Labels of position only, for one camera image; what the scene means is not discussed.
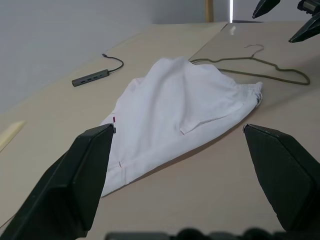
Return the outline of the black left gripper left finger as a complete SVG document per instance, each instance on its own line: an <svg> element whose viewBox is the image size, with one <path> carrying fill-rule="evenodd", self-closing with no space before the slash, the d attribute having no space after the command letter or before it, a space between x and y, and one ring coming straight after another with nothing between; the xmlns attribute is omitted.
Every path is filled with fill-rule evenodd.
<svg viewBox="0 0 320 240"><path fill-rule="evenodd" d="M106 180L113 124L86 130L42 175L0 240L77 240L92 228Z"/></svg>

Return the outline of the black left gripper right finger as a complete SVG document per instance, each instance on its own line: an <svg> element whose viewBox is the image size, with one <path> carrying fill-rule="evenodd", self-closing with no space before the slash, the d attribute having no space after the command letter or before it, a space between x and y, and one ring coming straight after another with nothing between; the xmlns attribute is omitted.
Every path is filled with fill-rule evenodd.
<svg viewBox="0 0 320 240"><path fill-rule="evenodd" d="M258 182L288 232L320 232L320 163L291 135L247 124Z"/></svg>

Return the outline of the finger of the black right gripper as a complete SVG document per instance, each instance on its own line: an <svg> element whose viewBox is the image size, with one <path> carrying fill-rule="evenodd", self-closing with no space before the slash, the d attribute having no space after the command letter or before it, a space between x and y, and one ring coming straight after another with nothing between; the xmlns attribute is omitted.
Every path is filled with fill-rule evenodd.
<svg viewBox="0 0 320 240"><path fill-rule="evenodd" d="M288 41L299 43L320 34L320 15L313 16Z"/></svg>
<svg viewBox="0 0 320 240"><path fill-rule="evenodd" d="M252 14L252 18L256 19L263 16L275 8L281 0L260 0Z"/></svg>

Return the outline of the olive wire hanger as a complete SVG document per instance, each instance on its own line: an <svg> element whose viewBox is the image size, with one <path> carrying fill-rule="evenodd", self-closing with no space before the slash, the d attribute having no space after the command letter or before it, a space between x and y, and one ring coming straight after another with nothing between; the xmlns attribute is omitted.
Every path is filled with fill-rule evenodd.
<svg viewBox="0 0 320 240"><path fill-rule="evenodd" d="M243 76L251 76L251 77L257 77L257 78L265 78L265 79L270 79L270 80L275 80L283 83L288 83L288 84L293 84L293 85L299 85L299 86L309 86L311 84L311 79L303 72L296 70L296 69L290 69L290 68L280 68L277 64L268 62L259 58L256 58L255 55L259 52L262 52L265 49L265 46L262 44L249 44L244 46L244 48L249 48L253 46L259 46L259 49L256 50L254 53L252 53L250 56L243 56L243 57L225 57L221 58L218 60L212 60L209 58L196 58L193 60L189 60L190 63L196 64L200 62L209 62L212 64L220 63L223 61L240 61L240 60L251 60L255 61L264 65L272 66L276 71L278 72L290 72L290 73L295 73L297 75L300 75L305 79L305 82L300 82L300 81L293 81L293 80L288 80L284 78L279 78L279 77L274 77L270 75L265 75L265 74L258 74L258 73L251 73L251 72L244 72L244 71L238 71L238 70L232 70L232 69L224 69L224 68L218 68L219 71L221 72L226 72L226 73L231 73L231 74L236 74L236 75L243 75Z"/></svg>

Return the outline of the white cloth garment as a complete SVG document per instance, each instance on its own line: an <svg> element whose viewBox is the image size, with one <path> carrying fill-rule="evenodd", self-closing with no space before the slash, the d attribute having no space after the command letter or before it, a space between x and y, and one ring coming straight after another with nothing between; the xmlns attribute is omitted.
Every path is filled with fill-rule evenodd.
<svg viewBox="0 0 320 240"><path fill-rule="evenodd" d="M211 64L158 60L104 120L115 134L102 195L229 131L259 105L262 86L237 83Z"/></svg>

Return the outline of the pale flat strip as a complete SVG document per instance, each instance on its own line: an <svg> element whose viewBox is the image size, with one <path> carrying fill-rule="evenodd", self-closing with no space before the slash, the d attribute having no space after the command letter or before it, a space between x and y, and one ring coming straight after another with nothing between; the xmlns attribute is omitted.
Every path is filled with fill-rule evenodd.
<svg viewBox="0 0 320 240"><path fill-rule="evenodd" d="M0 152L13 140L13 138L25 126L26 121L12 123L4 132L0 134Z"/></svg>

